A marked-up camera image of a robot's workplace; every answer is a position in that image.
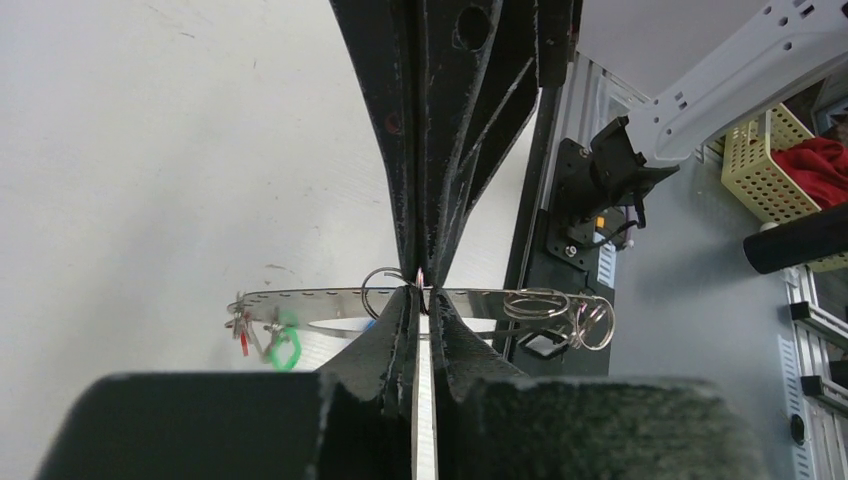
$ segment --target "gray panel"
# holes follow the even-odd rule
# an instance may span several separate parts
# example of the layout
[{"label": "gray panel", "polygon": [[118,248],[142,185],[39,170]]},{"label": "gray panel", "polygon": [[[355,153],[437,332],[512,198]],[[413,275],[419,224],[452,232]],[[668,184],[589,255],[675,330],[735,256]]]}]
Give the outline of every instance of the gray panel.
[{"label": "gray panel", "polygon": [[655,97],[736,33],[767,0],[591,0],[577,48]]},{"label": "gray panel", "polygon": [[716,383],[759,438],[774,478],[793,478],[778,336],[792,339],[780,274],[758,275],[742,239],[759,221],[712,162],[685,162],[646,201],[648,228],[619,255],[610,375]]}]

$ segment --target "red cloth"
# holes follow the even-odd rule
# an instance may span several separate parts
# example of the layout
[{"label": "red cloth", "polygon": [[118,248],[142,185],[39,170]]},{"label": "red cloth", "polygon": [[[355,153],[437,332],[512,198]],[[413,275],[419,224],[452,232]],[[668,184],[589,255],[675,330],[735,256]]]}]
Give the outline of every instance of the red cloth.
[{"label": "red cloth", "polygon": [[822,210],[848,202],[848,149],[841,143],[811,138],[772,158]]}]

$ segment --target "metal rod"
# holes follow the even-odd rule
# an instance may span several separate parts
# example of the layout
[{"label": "metal rod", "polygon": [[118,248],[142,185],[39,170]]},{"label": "metal rod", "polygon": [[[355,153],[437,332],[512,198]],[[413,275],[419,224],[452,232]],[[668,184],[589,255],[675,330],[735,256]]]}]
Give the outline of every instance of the metal rod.
[{"label": "metal rod", "polygon": [[848,252],[848,203],[751,235],[743,246],[763,274]]}]

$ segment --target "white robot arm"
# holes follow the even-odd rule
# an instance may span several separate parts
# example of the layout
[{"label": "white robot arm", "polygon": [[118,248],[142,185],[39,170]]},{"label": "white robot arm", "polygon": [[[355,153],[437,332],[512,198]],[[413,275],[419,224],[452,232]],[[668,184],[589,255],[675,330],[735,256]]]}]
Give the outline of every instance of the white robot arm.
[{"label": "white robot arm", "polygon": [[627,135],[646,166],[676,164],[708,137],[846,60],[845,0],[774,0],[665,92],[632,111]]},{"label": "white robot arm", "polygon": [[635,205],[644,227],[644,196],[700,144],[846,61],[846,0],[773,0],[665,92],[592,139],[560,189],[569,222]]}]

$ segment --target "hole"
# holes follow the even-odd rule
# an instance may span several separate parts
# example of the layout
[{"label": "hole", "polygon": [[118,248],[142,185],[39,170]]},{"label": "hole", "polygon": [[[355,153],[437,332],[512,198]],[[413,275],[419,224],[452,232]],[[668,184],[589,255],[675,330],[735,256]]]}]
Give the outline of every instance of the hole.
[{"label": "hole", "polygon": [[456,20],[456,37],[466,50],[479,50],[489,36],[489,16],[480,7],[468,7]]}]

